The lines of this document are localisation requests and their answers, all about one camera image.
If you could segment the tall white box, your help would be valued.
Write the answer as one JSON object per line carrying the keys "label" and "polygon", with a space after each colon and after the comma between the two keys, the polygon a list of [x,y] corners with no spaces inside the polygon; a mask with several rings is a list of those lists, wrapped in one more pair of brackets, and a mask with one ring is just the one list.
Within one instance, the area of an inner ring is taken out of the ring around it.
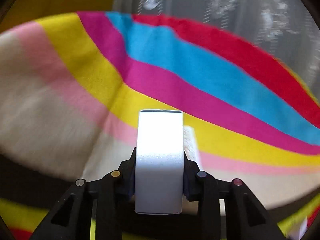
{"label": "tall white box", "polygon": [[137,129],[135,212],[172,215],[182,211],[183,113],[145,109]]}

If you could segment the white yellow slim box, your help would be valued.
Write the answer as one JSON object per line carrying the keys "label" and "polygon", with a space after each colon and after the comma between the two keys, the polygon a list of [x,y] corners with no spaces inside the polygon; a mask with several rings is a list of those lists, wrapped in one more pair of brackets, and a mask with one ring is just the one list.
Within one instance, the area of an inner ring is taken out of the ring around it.
{"label": "white yellow slim box", "polygon": [[201,158],[196,141],[196,136],[194,129],[191,126],[183,126],[183,146],[184,152],[188,160],[197,163],[198,167],[201,169]]}

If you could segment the colourful striped cloth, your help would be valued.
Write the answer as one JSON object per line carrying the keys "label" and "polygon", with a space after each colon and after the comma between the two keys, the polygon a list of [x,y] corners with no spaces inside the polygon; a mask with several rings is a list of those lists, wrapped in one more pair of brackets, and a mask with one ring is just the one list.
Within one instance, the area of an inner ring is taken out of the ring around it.
{"label": "colourful striped cloth", "polygon": [[168,16],[72,12],[1,34],[1,219],[29,239],[78,178],[129,158],[144,109],[179,110],[187,154],[239,177],[281,231],[319,228],[319,101],[224,30]]}

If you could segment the grey lace curtain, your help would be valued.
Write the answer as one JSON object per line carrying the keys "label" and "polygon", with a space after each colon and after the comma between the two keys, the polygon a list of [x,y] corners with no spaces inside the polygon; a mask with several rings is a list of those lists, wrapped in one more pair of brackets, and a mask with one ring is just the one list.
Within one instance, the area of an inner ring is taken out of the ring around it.
{"label": "grey lace curtain", "polygon": [[113,10],[188,18],[279,58],[319,96],[319,27],[302,0],[114,0]]}

